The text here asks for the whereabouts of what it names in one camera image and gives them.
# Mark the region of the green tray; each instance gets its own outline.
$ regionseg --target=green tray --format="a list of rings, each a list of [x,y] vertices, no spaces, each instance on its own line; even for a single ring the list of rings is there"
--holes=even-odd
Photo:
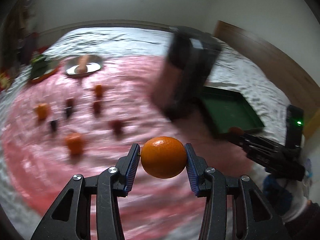
[[[214,135],[226,134],[231,127],[240,127],[246,133],[257,133],[264,128],[263,122],[239,92],[203,87],[198,102],[204,121]]]

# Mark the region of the ribbed blue pad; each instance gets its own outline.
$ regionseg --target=ribbed blue pad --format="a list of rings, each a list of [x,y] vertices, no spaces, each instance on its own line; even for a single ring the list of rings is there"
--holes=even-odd
[[[132,190],[134,177],[136,176],[136,172],[139,165],[140,160],[140,152],[136,151],[132,157],[132,160],[130,162],[130,166],[128,168],[127,174],[125,176],[125,187],[124,191],[128,194]]]
[[[198,174],[196,172],[195,164],[191,160],[190,153],[187,149],[186,149],[186,152],[187,152],[187,158],[188,158],[186,168],[187,168],[187,174],[188,174],[188,178],[189,178],[190,187],[191,187],[192,192],[194,192],[196,194],[196,196],[198,196],[199,190],[200,190],[199,189]]]

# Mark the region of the wooden headboard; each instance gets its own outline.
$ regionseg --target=wooden headboard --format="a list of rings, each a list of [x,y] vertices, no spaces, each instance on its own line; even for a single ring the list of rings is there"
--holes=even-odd
[[[308,121],[320,107],[320,87],[293,59],[271,43],[219,21],[213,36],[254,62],[291,101],[305,111]]]

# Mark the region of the black sleeve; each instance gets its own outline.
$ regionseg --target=black sleeve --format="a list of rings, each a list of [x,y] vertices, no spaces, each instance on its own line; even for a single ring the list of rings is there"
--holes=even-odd
[[[295,220],[285,224],[292,240],[320,239],[320,207],[310,203],[307,209]]]

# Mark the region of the pink cloth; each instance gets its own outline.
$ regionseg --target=pink cloth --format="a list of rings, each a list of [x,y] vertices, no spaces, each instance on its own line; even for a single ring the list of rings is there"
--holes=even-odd
[[[153,56],[111,59],[105,61],[102,70],[82,80],[68,78],[60,68],[55,75],[21,91],[12,104],[1,140],[12,184],[32,208],[43,215],[74,174],[100,174],[127,155],[132,143],[142,147],[156,136],[192,143],[197,155],[226,175],[240,176],[250,170],[251,162],[244,152],[228,142],[213,140],[197,111],[171,123],[152,105],[149,94],[162,62],[163,58]],[[92,108],[95,84],[107,89],[99,117]],[[75,98],[75,112],[66,119],[64,107],[70,97]],[[42,123],[33,111],[39,103],[48,103],[51,108]],[[52,119],[59,119],[56,135],[51,133]],[[108,125],[114,119],[124,121],[122,138],[117,138]],[[71,132],[83,134],[86,142],[84,154],[78,158],[69,156],[64,143]],[[172,179],[156,179],[141,166],[132,192],[118,200],[125,238],[134,240],[164,236],[202,216],[205,201],[191,192],[185,170]],[[94,216],[92,208],[93,239]]]

